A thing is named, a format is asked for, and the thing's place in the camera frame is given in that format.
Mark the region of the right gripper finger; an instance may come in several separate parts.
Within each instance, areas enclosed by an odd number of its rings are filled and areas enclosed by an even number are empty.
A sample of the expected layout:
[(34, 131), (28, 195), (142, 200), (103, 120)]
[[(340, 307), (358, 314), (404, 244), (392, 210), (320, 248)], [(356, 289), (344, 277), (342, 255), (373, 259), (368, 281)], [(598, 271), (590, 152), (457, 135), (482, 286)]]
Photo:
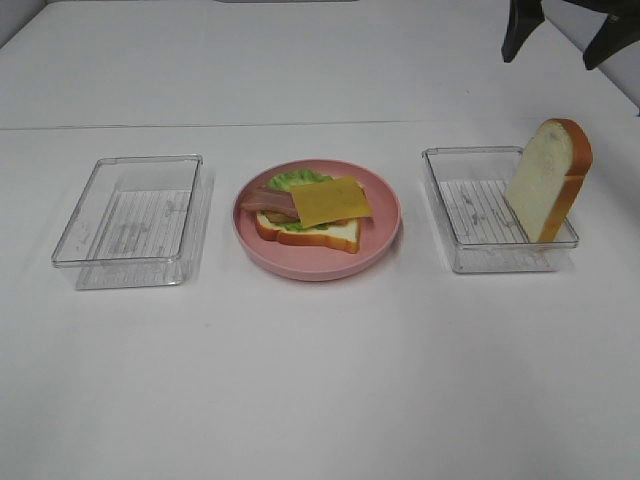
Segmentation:
[(607, 15), (583, 52), (587, 70), (639, 40), (639, 0), (585, 1), (584, 7)]
[(501, 54), (511, 63), (531, 33), (545, 21), (541, 0), (511, 0)]

